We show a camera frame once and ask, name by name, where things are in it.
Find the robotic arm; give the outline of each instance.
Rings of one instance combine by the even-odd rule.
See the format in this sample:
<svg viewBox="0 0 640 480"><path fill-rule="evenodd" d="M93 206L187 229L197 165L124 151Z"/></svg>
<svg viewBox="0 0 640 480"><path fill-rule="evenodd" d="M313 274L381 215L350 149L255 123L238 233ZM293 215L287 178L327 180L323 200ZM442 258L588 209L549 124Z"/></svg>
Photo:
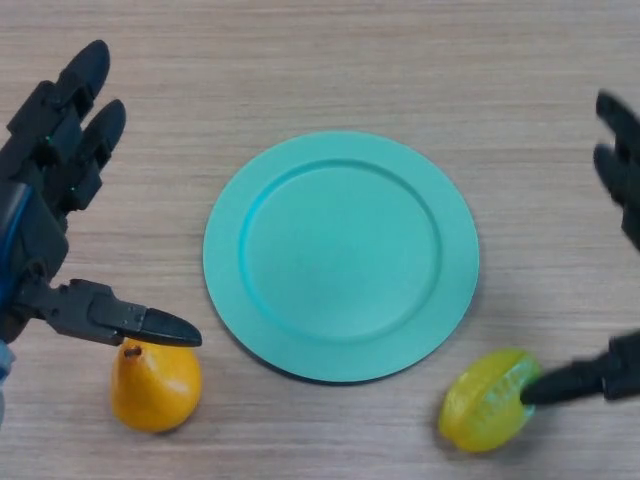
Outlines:
<svg viewBox="0 0 640 480"><path fill-rule="evenodd" d="M613 201L622 208L622 231L640 251L640 122L612 94L601 91L596 113L615 135L615 145L598 145L594 164ZM640 394L640 331L612 338L609 349L576 360L528 385L520 397L528 405L553 405L603 395L614 401Z"/></svg>
<svg viewBox="0 0 640 480"><path fill-rule="evenodd" d="M124 130L119 100L82 130L109 65L107 45L91 43L55 83L41 82L7 125L11 137L0 149L0 387L14 359L8 344L31 318L60 334L109 345L125 337L202 344L186 320L118 300L107 285L72 280L50 286L69 250L67 217L91 203ZM3 411L0 390L0 422Z"/></svg>

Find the pear stem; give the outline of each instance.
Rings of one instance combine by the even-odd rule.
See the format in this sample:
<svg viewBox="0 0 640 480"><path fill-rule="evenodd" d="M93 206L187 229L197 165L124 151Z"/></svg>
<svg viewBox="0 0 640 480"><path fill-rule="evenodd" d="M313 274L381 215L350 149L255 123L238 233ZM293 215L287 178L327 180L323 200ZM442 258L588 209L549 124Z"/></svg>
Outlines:
<svg viewBox="0 0 640 480"><path fill-rule="evenodd" d="M142 349L139 346L135 346L133 348L127 348L124 351L125 358L137 357L142 353Z"/></svg>

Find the wood grain surface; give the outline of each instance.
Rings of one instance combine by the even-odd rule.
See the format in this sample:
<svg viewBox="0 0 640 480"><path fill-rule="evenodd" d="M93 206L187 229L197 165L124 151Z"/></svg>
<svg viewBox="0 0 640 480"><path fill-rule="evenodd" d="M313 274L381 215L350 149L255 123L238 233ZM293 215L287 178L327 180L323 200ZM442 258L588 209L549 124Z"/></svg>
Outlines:
<svg viewBox="0 0 640 480"><path fill-rule="evenodd" d="M640 257L591 163L610 140L597 90L640 108L639 24L637 0L0 1L2 122L96 38L112 54L98 103L128 110L103 189L70 220L59 280L111 283L205 337L195 416L147 436L111 415L112 348L31 322L13 344L0 478L638 478L640 401L543 412L484 457L453 451L434 417L455 376L496 347L551 367L640 327ZM234 172L327 128L428 155L464 192L482 244L478 295L455 335L410 370L349 388L250 359L201 270L208 213Z"/></svg>

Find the pear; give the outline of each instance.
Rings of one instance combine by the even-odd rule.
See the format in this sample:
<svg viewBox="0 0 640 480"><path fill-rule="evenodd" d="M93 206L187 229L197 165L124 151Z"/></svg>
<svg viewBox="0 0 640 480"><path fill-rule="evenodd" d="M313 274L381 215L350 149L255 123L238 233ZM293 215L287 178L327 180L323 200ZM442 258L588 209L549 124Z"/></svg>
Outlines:
<svg viewBox="0 0 640 480"><path fill-rule="evenodd" d="M128 427L147 433L172 430L193 413L202 374L192 348L126 339L113 362L111 407Z"/></svg>

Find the round plate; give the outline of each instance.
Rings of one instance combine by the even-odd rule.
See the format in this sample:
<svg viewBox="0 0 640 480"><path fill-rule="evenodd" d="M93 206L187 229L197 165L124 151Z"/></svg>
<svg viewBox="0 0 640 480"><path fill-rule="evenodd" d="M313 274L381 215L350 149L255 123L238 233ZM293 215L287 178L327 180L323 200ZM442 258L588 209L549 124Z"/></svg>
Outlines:
<svg viewBox="0 0 640 480"><path fill-rule="evenodd" d="M436 349L476 287L462 195L416 151L356 132L258 155L207 224L204 274L231 333L289 374L359 382Z"/></svg>

